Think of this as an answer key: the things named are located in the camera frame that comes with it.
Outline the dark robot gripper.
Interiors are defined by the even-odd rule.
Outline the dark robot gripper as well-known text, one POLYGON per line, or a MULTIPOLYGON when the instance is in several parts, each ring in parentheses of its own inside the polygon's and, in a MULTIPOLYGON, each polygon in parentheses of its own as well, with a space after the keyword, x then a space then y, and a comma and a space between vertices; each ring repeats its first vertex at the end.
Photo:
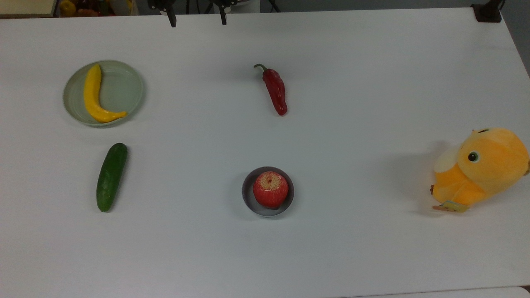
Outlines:
MULTIPOLYGON (((176 0, 148 0, 148 6, 154 10, 166 11, 171 27, 176 28, 176 14, 172 7, 175 2, 176 0)), ((219 7, 218 9, 222 25, 227 25, 226 10, 237 5, 238 2, 238 0, 210 0, 211 4, 219 7)))

